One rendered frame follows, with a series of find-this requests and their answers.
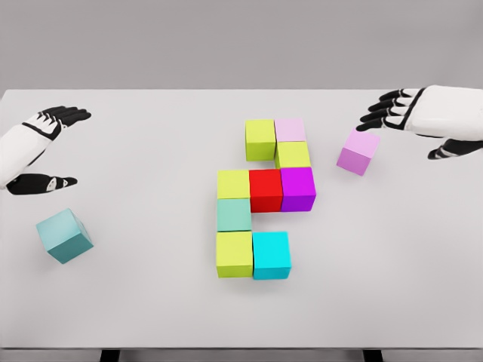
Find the pale teal cube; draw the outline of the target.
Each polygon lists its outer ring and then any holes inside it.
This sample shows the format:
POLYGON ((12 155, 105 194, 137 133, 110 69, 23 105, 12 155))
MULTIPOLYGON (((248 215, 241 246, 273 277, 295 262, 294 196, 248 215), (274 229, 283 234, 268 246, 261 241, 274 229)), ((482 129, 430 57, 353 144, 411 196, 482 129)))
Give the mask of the pale teal cube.
POLYGON ((251 229, 251 203, 249 198, 217 200, 218 232, 249 232, 251 229))

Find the red cube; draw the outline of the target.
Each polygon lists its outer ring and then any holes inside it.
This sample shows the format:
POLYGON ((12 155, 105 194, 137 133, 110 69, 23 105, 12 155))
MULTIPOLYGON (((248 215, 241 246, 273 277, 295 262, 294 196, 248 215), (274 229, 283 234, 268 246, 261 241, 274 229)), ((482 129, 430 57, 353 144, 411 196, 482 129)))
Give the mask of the red cube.
POLYGON ((281 210, 283 189, 279 169, 249 170, 252 213, 274 213, 281 210))

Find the yellow-green cube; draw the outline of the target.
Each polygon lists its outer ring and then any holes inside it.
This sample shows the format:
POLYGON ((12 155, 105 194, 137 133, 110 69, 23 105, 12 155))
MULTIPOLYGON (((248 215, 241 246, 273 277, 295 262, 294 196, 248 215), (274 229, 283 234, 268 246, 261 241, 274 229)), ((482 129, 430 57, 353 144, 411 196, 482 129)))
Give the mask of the yellow-green cube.
POLYGON ((218 278, 251 278, 254 272, 252 232, 218 232, 216 268, 218 278))
POLYGON ((250 196, 249 170, 217 171, 218 199, 242 199, 250 196))
POLYGON ((273 161, 275 158, 275 124, 273 119, 245 122, 245 155, 247 161, 273 161))
POLYGON ((275 167, 310 167, 309 148, 306 141, 277 143, 275 148, 275 167))

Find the cyan cube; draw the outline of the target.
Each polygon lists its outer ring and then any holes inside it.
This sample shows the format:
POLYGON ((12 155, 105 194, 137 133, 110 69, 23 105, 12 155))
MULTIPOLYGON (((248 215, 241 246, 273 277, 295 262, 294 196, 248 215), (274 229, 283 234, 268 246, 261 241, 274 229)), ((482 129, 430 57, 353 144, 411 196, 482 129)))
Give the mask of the cyan cube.
POLYGON ((255 280, 287 279, 291 273, 291 251, 287 232, 252 234, 255 280))

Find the purple cube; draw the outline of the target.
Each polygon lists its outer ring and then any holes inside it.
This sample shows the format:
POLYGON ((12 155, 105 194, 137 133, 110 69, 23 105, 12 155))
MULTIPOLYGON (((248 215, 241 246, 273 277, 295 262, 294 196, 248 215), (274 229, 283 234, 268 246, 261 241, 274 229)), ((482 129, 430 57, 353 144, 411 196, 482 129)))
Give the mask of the purple cube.
POLYGON ((281 184, 281 212, 308 212, 312 209, 317 193, 311 167, 282 168, 281 184))

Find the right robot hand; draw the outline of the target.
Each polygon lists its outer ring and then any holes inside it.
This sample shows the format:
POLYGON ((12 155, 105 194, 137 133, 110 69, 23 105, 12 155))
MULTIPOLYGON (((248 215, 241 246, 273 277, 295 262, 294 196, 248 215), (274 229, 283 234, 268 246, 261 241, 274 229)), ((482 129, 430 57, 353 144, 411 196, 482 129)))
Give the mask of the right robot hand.
POLYGON ((430 85, 392 90, 368 107, 356 130, 382 128, 443 139, 429 160, 477 152, 483 149, 483 89, 430 85))

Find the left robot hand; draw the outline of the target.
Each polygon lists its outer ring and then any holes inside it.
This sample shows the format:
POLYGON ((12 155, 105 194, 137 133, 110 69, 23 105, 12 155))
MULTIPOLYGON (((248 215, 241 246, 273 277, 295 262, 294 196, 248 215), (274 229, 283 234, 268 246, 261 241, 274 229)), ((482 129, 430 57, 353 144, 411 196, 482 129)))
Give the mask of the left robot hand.
POLYGON ((37 112, 0 137, 0 190, 12 195, 41 195, 78 183, 75 177, 27 173, 50 144, 66 129, 86 121, 91 113, 76 106, 54 106, 37 112))

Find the pink cube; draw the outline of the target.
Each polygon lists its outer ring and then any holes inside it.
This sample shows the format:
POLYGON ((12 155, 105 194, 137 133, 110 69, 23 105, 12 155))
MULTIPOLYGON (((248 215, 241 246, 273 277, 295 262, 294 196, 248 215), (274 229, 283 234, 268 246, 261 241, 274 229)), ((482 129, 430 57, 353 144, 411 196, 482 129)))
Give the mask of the pink cube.
POLYGON ((352 129, 337 159, 337 166, 364 176, 379 144, 378 135, 352 129))
POLYGON ((278 143, 306 141, 306 132, 302 118, 276 118, 274 126, 278 143))

